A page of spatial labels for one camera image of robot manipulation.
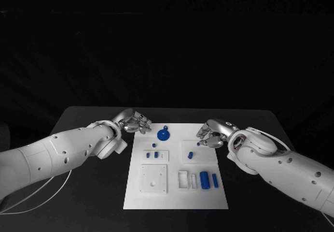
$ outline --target white mat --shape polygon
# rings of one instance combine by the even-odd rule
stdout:
[[[216,150],[198,146],[199,138],[196,133],[202,125],[153,123],[150,133],[143,135],[140,132],[136,132],[124,209],[229,208]],[[157,132],[165,126],[169,127],[170,139],[160,141]],[[191,150],[193,151],[193,159],[188,158]],[[155,158],[155,151],[159,151],[159,158]],[[179,171],[188,171],[189,190],[179,189]],[[209,173],[211,189],[206,190],[202,189],[201,185],[201,172]],[[196,175],[196,190],[191,190],[192,174]],[[219,188],[214,186],[212,174],[218,176]]]

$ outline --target blue cylinder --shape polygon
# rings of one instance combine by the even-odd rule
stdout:
[[[193,158],[193,152],[191,151],[189,156],[191,159]]]
[[[202,189],[211,188],[208,172],[201,172],[201,185],[202,185]]]
[[[212,179],[214,179],[215,188],[218,188],[218,177],[216,177],[216,174],[212,174]]]

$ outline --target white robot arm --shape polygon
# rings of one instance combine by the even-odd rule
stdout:
[[[260,174],[268,184],[290,197],[334,217],[333,169],[290,151],[287,146],[288,151],[280,151],[265,136],[268,134],[254,128],[239,130],[232,123],[211,119],[198,137],[204,139],[208,133],[209,138],[201,141],[202,145],[219,148],[228,142],[228,158],[238,167],[252,175]]]
[[[35,182],[78,168],[90,156],[106,159],[127,147],[121,130],[150,132],[152,121],[133,109],[111,121],[97,121],[87,128],[64,131],[31,145],[0,152],[0,201]]]

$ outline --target white cable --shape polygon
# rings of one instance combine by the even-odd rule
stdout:
[[[28,197],[26,197],[21,202],[18,202],[12,207],[9,207],[8,209],[5,209],[5,210],[0,212],[0,215],[22,214],[22,213],[26,213],[26,212],[35,210],[37,208],[39,208],[39,207],[57,196],[57,194],[60,193],[60,191],[62,190],[62,188],[64,188],[64,186],[65,186],[65,184],[67,184],[67,182],[68,182],[68,178],[67,178],[67,180],[65,180],[65,183],[62,184],[62,187],[60,188],[60,190],[58,190],[57,193],[54,194],[54,196],[52,196],[38,207],[35,207],[35,208],[32,208],[32,209],[29,209],[28,211],[24,211],[24,212],[6,213],[6,214],[2,213],[2,212],[8,211],[9,209],[12,209],[16,205],[19,205],[28,198],[31,198],[31,197],[35,195],[35,193],[45,187],[45,185],[51,182],[51,180],[52,180],[54,178],[49,179],[49,181],[45,183],[45,185],[37,190],[37,192],[35,192],[31,196],[28,196]]]
[[[258,130],[258,131],[260,131],[261,133],[264,133],[267,136],[270,136],[274,140],[277,140],[277,141],[281,143],[281,145],[287,148],[288,151],[291,150],[290,147],[286,145],[286,143],[284,143],[278,138],[275,138],[273,135],[267,134],[267,133],[263,132],[261,130]],[[324,214],[323,212],[322,212],[322,214],[324,215],[324,217],[326,217],[327,221],[330,222],[332,226],[334,227],[334,224],[333,224],[333,222],[330,221],[330,219],[327,218],[326,214]]]

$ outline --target table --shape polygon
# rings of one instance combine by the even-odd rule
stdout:
[[[51,132],[111,120],[121,107],[70,107]],[[136,108],[156,123],[205,123],[211,118],[248,126],[278,137],[294,150],[275,115],[264,110],[212,110]],[[228,148],[216,150],[229,210],[124,210],[129,167],[134,134],[123,132],[129,147],[119,155],[100,160],[90,157],[72,171],[55,198],[25,214],[0,216],[0,231],[108,232],[108,231],[333,231],[322,213],[291,199],[263,180],[247,174],[228,159]],[[45,189],[22,205],[9,210],[34,208],[54,195],[68,174],[57,176]],[[47,180],[13,194],[13,204]]]

